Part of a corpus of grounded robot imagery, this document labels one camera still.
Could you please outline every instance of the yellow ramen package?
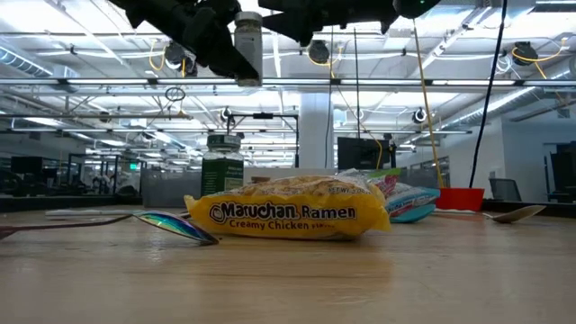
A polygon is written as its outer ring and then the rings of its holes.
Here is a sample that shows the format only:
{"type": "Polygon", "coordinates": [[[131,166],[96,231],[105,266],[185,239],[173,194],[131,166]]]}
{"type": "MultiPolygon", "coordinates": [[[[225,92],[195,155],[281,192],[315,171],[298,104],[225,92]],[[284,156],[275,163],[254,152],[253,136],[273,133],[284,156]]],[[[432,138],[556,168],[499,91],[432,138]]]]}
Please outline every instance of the yellow ramen package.
{"type": "Polygon", "coordinates": [[[213,233],[353,239],[390,229],[382,192],[348,176],[295,176],[184,200],[193,221],[213,233]]]}

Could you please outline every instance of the colorful snack bag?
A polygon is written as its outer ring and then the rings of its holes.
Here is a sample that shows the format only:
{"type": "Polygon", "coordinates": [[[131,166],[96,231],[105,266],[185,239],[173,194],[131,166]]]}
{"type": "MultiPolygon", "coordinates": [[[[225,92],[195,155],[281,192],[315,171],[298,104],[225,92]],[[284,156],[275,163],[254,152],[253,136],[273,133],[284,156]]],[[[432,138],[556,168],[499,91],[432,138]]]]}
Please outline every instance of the colorful snack bag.
{"type": "Polygon", "coordinates": [[[193,221],[211,233],[353,239],[390,229],[380,190],[348,176],[295,176],[184,201],[193,221]]]}
{"type": "Polygon", "coordinates": [[[384,197],[388,197],[396,187],[400,171],[400,169],[394,168],[372,172],[368,175],[368,183],[377,186],[384,197]]]}
{"type": "Polygon", "coordinates": [[[397,183],[386,202],[386,211],[392,223],[420,221],[434,211],[439,196],[438,189],[397,183]]]}

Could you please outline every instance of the table surface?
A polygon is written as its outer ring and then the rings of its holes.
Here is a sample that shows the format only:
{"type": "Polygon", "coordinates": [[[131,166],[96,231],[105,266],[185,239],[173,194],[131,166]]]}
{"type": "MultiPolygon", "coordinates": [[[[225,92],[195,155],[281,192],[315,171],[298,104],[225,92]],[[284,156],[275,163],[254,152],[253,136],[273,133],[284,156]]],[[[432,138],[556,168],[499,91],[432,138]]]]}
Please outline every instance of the table surface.
{"type": "Polygon", "coordinates": [[[573,323],[575,231],[439,215],[355,242],[196,247],[138,220],[20,232],[0,240],[0,322],[573,323]]]}

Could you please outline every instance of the metal spoon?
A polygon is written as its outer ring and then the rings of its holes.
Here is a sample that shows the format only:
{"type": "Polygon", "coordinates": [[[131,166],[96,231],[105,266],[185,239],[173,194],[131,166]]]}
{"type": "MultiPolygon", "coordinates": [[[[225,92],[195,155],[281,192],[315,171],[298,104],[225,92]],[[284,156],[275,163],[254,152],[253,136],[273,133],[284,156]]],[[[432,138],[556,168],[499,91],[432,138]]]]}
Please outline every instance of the metal spoon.
{"type": "Polygon", "coordinates": [[[526,219],[528,217],[532,217],[532,216],[538,214],[539,212],[541,212],[544,208],[546,208],[546,206],[534,205],[534,206],[523,207],[523,208],[517,209],[515,211],[507,212],[507,213],[501,214],[501,215],[495,215],[495,216],[492,216],[489,214],[484,214],[484,215],[486,215],[488,218],[490,218],[493,221],[496,221],[498,223],[510,224],[514,221],[520,221],[520,220],[526,219]]]}

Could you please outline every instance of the red container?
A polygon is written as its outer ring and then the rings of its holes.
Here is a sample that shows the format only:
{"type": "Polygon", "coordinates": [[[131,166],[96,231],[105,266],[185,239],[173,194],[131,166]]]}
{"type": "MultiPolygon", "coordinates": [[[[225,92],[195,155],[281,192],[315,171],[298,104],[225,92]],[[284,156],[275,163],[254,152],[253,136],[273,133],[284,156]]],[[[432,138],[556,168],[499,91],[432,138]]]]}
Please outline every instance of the red container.
{"type": "Polygon", "coordinates": [[[436,207],[459,211],[479,212],[484,198],[484,189],[480,188],[441,188],[436,207]]]}

